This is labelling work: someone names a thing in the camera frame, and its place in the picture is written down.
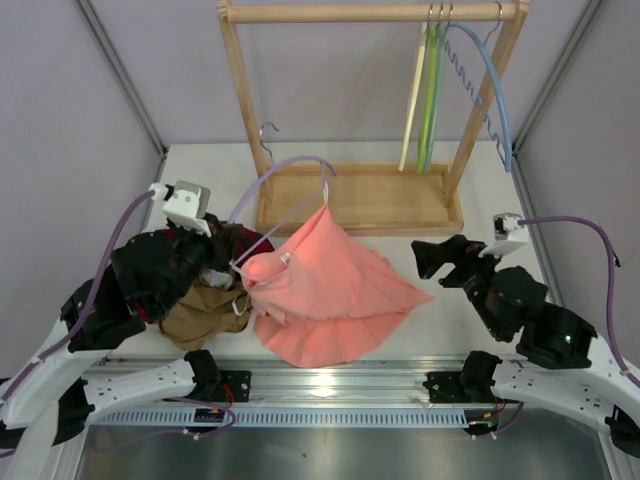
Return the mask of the aluminium mounting rail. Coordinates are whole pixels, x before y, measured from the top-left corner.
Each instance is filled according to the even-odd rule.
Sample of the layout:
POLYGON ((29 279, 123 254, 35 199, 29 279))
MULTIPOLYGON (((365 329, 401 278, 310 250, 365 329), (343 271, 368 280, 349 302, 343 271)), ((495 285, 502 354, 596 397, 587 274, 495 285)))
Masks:
POLYGON ((185 361, 204 372, 215 370, 219 383, 223 369, 251 371, 250 399, 235 404, 240 406, 404 408, 416 403, 480 407, 523 402, 566 416, 608 415, 613 409, 612 401, 583 370, 549 371, 507 360, 481 367, 472 381, 483 397, 480 402, 453 404, 432 403, 422 383, 430 371, 467 372, 460 359, 365 360, 321 368, 298 368, 281 360, 212 361, 202 353, 191 353, 185 361))

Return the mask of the aluminium frame post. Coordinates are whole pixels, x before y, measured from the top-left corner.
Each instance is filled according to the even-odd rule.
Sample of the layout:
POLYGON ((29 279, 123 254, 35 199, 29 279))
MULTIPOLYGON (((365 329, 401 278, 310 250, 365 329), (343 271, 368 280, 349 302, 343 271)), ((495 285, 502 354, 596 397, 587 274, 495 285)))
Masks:
POLYGON ((535 102, 529 110, 524 122, 513 139, 513 152, 517 155, 523 148, 527 138, 539 123, 543 113, 549 106, 564 77, 578 55, 582 45, 588 38, 590 31, 600 16, 608 1, 590 0, 583 8, 571 34, 565 42, 553 64, 542 88, 538 92, 535 102))
POLYGON ((141 126, 157 157, 163 161, 168 153, 168 147, 162 140, 159 130, 94 3, 89 0, 74 0, 73 5, 95 42, 133 116, 141 126))

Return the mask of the left aluminium frame post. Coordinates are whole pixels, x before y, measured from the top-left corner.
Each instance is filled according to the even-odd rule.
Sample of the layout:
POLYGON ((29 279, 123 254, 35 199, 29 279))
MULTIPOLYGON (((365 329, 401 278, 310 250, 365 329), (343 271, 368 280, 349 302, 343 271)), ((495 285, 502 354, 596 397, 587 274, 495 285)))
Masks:
POLYGON ((74 0, 73 5, 95 42, 133 116, 141 126, 157 157, 163 161, 168 153, 168 147, 162 140, 159 130, 94 3, 89 0, 74 0))

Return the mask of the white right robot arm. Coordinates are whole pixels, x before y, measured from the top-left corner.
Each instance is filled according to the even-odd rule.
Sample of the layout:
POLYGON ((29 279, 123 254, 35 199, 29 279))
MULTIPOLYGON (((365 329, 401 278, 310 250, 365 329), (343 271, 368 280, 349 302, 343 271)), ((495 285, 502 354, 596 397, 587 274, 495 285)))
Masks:
POLYGON ((596 329, 576 313, 547 301, 547 287, 523 267, 497 267, 482 242, 456 234, 441 243, 415 240, 418 275, 462 290, 491 337, 514 343, 519 362, 471 351, 456 373, 428 375, 424 385, 442 402, 505 399, 538 404, 609 435, 622 452, 639 455, 639 390, 613 370, 613 354, 596 329))

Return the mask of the wooden clothes rack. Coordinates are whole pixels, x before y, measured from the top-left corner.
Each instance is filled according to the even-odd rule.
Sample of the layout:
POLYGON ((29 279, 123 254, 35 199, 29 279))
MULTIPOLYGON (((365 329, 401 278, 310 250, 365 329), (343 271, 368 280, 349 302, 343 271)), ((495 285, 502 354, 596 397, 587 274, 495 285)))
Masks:
MULTIPOLYGON (((527 1, 499 1, 511 13, 515 3, 529 13, 527 1)), ((451 6, 467 20, 480 39, 486 39, 489 52, 494 50, 500 28, 496 20, 482 18, 490 11, 489 3, 441 4, 362 4, 362 5, 272 5, 234 6, 228 1, 218 4, 218 19, 233 77, 249 147, 258 176, 273 164, 264 156, 249 80, 236 30, 239 24, 320 24, 320 23, 410 23, 447 22, 451 6)), ((427 173, 418 174, 398 164, 341 163, 329 182, 329 202, 340 225, 356 236, 447 235, 462 230, 464 218, 459 203, 458 185, 464 172, 452 173, 452 165, 435 164, 427 173)), ((276 173, 258 190, 256 227, 261 232, 278 224, 286 207, 303 198, 310 190, 311 176, 316 173, 312 161, 301 161, 276 173)), ((282 230, 295 232, 302 225, 294 214, 282 230)))

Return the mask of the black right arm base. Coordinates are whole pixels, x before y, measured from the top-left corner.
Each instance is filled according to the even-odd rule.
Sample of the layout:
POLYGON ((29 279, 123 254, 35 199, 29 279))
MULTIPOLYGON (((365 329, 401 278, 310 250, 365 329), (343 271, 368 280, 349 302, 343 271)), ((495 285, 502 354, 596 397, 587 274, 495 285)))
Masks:
POLYGON ((430 371, 422 385, 432 403, 478 403, 483 397, 475 390, 472 380, 463 370, 430 371))

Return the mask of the grey-green clothes hanger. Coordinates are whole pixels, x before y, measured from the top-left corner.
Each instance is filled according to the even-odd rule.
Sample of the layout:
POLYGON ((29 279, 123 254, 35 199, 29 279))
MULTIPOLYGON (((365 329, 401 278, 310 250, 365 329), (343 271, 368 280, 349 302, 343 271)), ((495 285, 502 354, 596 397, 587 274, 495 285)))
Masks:
POLYGON ((443 85, 444 75, 444 50, 446 43, 446 35, 448 32, 448 24, 439 22, 434 28, 431 38, 435 50, 431 54, 430 61, 432 65, 429 67, 429 75, 433 78, 430 84, 433 86, 433 93, 430 95, 431 109, 428 116, 428 131, 426 135, 426 147, 423 155, 424 165, 421 172, 427 173, 431 169, 435 137, 437 131, 439 103, 443 85))

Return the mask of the lime green clothes hanger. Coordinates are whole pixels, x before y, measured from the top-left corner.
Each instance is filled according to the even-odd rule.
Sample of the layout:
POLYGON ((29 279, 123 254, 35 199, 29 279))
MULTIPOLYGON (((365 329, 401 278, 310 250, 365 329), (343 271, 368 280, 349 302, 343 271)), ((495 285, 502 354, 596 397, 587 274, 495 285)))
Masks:
POLYGON ((423 174, 430 165, 428 149, 433 134, 432 118, 435 112, 435 95, 438 77, 439 57, 439 27, 433 23, 427 26, 426 46, 428 51, 428 66, 426 76, 426 97, 424 104, 423 120, 418 143, 418 162, 416 172, 423 174))

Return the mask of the right aluminium frame post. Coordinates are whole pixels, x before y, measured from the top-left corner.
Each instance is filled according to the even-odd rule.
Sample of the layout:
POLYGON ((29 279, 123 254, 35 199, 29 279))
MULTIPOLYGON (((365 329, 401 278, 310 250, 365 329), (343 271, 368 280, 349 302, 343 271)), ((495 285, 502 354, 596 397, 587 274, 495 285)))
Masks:
POLYGON ((553 64, 542 88, 538 92, 535 102, 529 110, 524 122, 513 139, 513 152, 517 155, 523 148, 527 138, 539 123, 543 113, 549 106, 564 77, 578 55, 582 45, 588 38, 590 31, 600 16, 608 1, 590 0, 583 8, 571 34, 565 42, 553 64))

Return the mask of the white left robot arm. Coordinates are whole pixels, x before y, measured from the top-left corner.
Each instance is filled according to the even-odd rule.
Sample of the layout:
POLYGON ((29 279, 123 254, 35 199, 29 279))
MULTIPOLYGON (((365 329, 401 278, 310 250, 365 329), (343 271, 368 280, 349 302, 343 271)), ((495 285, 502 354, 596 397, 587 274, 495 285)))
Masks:
POLYGON ((103 273, 82 284, 62 306, 43 349, 18 375, 1 382, 1 452, 15 449, 26 428, 53 401, 54 441, 66 442, 109 408, 176 397, 246 402, 248 371, 218 368, 212 355, 188 348, 155 370, 99 382, 85 371, 125 340, 160 324, 202 273, 232 259, 238 225, 211 223, 209 237, 176 225, 132 237, 107 256, 103 273))

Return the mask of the pink skirt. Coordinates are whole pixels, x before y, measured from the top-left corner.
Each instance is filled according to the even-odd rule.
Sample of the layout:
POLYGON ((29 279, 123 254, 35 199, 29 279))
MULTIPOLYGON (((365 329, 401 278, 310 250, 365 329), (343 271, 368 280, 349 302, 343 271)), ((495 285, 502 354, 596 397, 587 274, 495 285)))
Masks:
POLYGON ((350 237, 322 207, 279 248, 251 256, 240 277, 263 346, 287 363, 347 363, 380 347, 433 296, 350 237))

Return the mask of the cream clothes hanger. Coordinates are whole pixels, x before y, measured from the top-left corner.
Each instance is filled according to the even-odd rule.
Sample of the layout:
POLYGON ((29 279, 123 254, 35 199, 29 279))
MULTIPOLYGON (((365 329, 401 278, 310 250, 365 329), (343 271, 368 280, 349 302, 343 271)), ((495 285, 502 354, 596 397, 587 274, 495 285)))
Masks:
POLYGON ((403 172, 406 166, 406 160, 409 149, 409 142, 411 138, 411 132, 413 129, 413 122, 415 117, 415 111, 417 106, 418 95, 420 91, 421 78, 424 68, 424 61, 426 56, 426 49, 428 43, 429 23, 423 22, 420 25, 420 36, 416 52, 413 79, 409 91, 408 104, 406 109, 406 121, 404 127, 404 133, 402 138, 402 146, 400 152, 400 158, 398 163, 398 170, 403 172))

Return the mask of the purple clothes hanger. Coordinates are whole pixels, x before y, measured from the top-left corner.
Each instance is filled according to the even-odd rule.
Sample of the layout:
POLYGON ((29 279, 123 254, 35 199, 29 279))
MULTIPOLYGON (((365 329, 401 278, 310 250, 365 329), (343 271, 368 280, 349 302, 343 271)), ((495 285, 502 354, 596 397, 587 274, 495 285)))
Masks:
MULTIPOLYGON (((320 157, 315 157, 315 156, 291 157, 291 158, 288 158, 286 160, 283 160, 280 163, 274 163, 271 166, 271 168, 265 174, 260 176, 249 187, 249 189, 245 192, 245 194, 241 197, 240 201, 234 207, 234 209, 233 209, 233 211, 231 213, 229 222, 230 223, 234 223, 235 222, 235 220, 237 219, 237 217, 241 213, 241 211, 244 208, 244 206, 248 203, 248 201, 251 199, 251 197, 255 193, 258 192, 259 188, 266 184, 267 180, 269 180, 272 177, 274 177, 276 173, 279 173, 279 172, 286 173, 286 168, 290 167, 294 163, 301 162, 301 161, 307 161, 307 160, 316 161, 316 162, 318 162, 320 164, 320 173, 321 173, 321 178, 322 178, 322 190, 321 190, 321 192, 322 192, 322 195, 323 195, 324 205, 327 206, 328 202, 329 202, 329 182, 328 182, 327 173, 325 172, 325 168, 328 168, 330 170, 330 173, 333 176, 336 176, 337 173, 336 173, 334 167, 331 166, 329 162, 327 162, 324 159, 321 159, 320 157)), ((285 221, 288 220, 290 217, 292 217, 299 210, 301 210, 302 207, 305 206, 313 197, 314 197, 314 195, 309 197, 307 200, 304 200, 294 210, 292 210, 289 214, 287 214, 278 224, 276 224, 274 227, 272 227, 270 230, 268 230, 266 233, 264 233, 250 248, 248 248, 236 260, 231 260, 231 263, 230 263, 231 269, 233 271, 239 272, 240 263, 243 262, 251 253, 253 253, 262 243, 266 242, 272 235, 274 235, 275 232, 279 228, 282 228, 284 223, 285 223, 285 221)), ((213 287, 221 287, 221 286, 223 286, 224 288, 228 288, 231 285, 231 281, 233 280, 233 275, 231 273, 220 272, 220 271, 217 271, 217 270, 210 269, 210 270, 206 270, 202 274, 201 279, 206 281, 210 286, 213 286, 213 287)))

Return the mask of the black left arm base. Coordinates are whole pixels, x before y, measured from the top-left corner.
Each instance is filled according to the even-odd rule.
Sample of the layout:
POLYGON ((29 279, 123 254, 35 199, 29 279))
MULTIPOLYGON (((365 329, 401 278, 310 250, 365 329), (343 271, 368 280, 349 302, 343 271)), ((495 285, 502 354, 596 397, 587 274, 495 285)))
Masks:
POLYGON ((215 392, 214 401, 231 407, 248 403, 251 393, 252 372, 249 370, 221 371, 221 381, 215 392))

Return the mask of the light blue clothes hanger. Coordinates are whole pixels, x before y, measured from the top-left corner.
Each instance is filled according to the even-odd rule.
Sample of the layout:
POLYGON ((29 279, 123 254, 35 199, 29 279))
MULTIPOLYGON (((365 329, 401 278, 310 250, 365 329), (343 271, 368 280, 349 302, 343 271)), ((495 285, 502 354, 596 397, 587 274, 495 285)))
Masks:
POLYGON ((450 42, 445 42, 446 58, 451 63, 473 103, 472 111, 452 165, 451 172, 458 175, 462 174, 466 169, 482 128, 487 130, 490 139, 493 141, 504 171, 506 173, 512 171, 512 130, 502 86, 502 76, 519 36, 522 21, 526 19, 526 12, 517 3, 513 5, 511 13, 508 13, 506 6, 501 3, 494 3, 489 6, 484 5, 482 8, 490 11, 482 19, 484 21, 496 20, 497 26, 500 28, 492 52, 487 49, 488 41, 480 39, 478 34, 465 24, 467 20, 478 21, 480 19, 478 16, 464 17, 456 12, 454 6, 449 8, 446 16, 445 29, 447 31, 456 29, 465 33, 475 45, 486 67, 481 85, 475 87, 468 78, 465 66, 459 60, 450 42))

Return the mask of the tan brown garment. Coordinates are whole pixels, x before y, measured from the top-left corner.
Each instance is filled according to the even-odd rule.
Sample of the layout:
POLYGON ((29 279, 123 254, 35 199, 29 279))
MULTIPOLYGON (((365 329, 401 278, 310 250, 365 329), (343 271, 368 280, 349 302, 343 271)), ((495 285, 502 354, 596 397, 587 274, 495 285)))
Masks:
POLYGON ((225 290, 198 280, 159 323, 159 331, 179 349, 196 351, 216 336, 243 332, 251 310, 251 299, 241 284, 225 290))

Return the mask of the red plaid garment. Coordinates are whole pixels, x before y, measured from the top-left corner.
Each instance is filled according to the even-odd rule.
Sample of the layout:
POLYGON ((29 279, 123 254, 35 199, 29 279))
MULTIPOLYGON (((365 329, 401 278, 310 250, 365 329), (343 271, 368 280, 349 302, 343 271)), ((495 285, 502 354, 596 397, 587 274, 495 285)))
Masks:
MULTIPOLYGON (((143 233, 163 235, 167 237, 172 244, 177 241, 177 234, 174 233, 170 228, 162 228, 155 231, 145 231, 143 233)), ((270 253, 274 250, 274 246, 270 240, 262 239, 262 235, 258 232, 243 227, 240 238, 235 243, 235 250, 232 260, 236 264, 236 266, 242 267, 244 263, 246 263, 252 256, 260 253, 270 253)), ((140 314, 143 321, 149 325, 158 323, 158 320, 153 319, 148 315, 150 311, 149 308, 143 307, 139 301, 136 301, 137 313, 140 314)))

